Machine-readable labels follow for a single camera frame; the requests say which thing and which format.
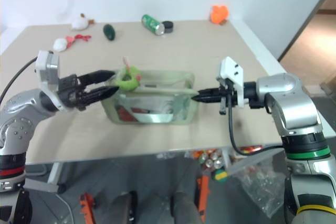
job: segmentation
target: yellow stripe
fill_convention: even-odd
[[[321,205],[305,205],[303,207],[300,207],[298,209],[298,211],[296,212],[296,215],[298,215],[299,213],[301,213],[302,211],[305,210],[322,210],[322,211],[326,211],[326,212],[330,212],[334,215],[336,215],[336,210],[330,207],[326,207],[326,206],[321,206]]]
[[[226,177],[227,177],[226,172],[218,173],[218,174],[215,175],[216,180],[220,180],[220,179],[226,178]]]

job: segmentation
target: white table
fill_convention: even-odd
[[[123,66],[124,56],[142,70],[191,71],[196,76],[195,90],[218,86],[216,71],[226,56],[243,67],[246,81],[284,72],[244,23],[240,20],[232,23],[219,26],[208,21],[175,22],[174,32],[163,36],[153,35],[140,23],[116,23],[113,24],[117,31],[115,41],[104,37],[104,24],[95,24],[80,32],[92,36],[89,42],[77,41],[60,53],[60,77],[98,69],[118,69]],[[27,27],[1,56],[1,90],[21,66],[37,56],[39,50],[50,50],[56,38],[75,34],[78,33],[70,31],[70,25]],[[33,69],[34,66],[29,67],[17,79],[5,100],[23,90],[38,87]],[[230,146],[228,118],[218,114],[219,104],[200,104],[199,107],[195,120],[184,126],[113,124],[100,103],[91,105],[84,112],[58,112],[38,125],[27,152],[27,163]],[[322,122],[325,135],[335,136],[328,123],[324,119]],[[271,116],[262,109],[234,109],[234,130],[238,145],[281,142]]]

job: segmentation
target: small green toy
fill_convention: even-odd
[[[213,173],[213,179],[221,183],[224,183],[227,180],[227,176],[227,172],[223,169],[218,169]]]
[[[110,24],[104,25],[103,32],[108,40],[114,40],[116,37],[116,31]]]
[[[136,67],[126,66],[117,73],[114,84],[121,90],[132,91],[140,85],[140,71]]]

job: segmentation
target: orange metal part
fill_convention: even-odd
[[[205,211],[206,211],[206,203],[209,191],[209,177],[203,175],[201,178],[197,179],[198,189],[199,191],[199,201],[198,201],[198,212],[201,216],[201,220],[205,223]]]
[[[95,203],[93,197],[87,193],[79,197],[79,203],[82,207],[81,213],[84,214],[86,224],[96,224],[95,217],[93,216],[92,207]]]

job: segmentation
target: orange stuffed toy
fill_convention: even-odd
[[[229,10],[226,6],[213,6],[213,10],[211,12],[211,22],[214,24],[223,24],[224,21],[229,16]]]

